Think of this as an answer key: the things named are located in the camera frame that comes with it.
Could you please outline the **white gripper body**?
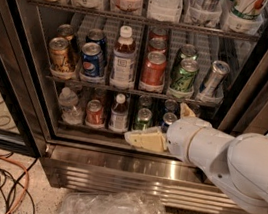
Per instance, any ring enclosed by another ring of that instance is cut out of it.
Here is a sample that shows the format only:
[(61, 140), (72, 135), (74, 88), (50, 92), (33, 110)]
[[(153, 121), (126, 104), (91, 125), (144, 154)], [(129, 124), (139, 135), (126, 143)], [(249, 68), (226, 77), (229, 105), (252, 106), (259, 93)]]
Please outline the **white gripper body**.
[(184, 163), (189, 163), (188, 147), (194, 136), (204, 128), (210, 128), (211, 124), (194, 116), (176, 120), (169, 126), (166, 132), (167, 148), (169, 152)]

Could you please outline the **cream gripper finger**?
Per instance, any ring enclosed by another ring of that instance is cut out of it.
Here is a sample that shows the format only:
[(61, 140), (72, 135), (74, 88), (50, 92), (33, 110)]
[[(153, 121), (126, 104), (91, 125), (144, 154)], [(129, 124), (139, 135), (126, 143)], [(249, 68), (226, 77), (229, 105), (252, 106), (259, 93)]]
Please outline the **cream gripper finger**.
[(160, 153), (167, 149), (166, 134), (162, 132), (160, 127), (127, 131), (124, 138), (129, 145), (148, 151)]
[(196, 114), (186, 103), (180, 103), (180, 117), (194, 117)]

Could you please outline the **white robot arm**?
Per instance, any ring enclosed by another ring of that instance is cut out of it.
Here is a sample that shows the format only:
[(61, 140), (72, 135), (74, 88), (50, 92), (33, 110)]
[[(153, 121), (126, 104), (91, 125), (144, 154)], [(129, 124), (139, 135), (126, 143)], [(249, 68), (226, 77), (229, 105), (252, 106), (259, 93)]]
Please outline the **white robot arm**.
[(166, 132), (161, 127), (126, 132), (129, 145), (153, 152), (168, 151), (196, 166), (221, 192), (250, 214), (268, 214), (268, 137), (246, 133), (231, 136), (187, 113)]

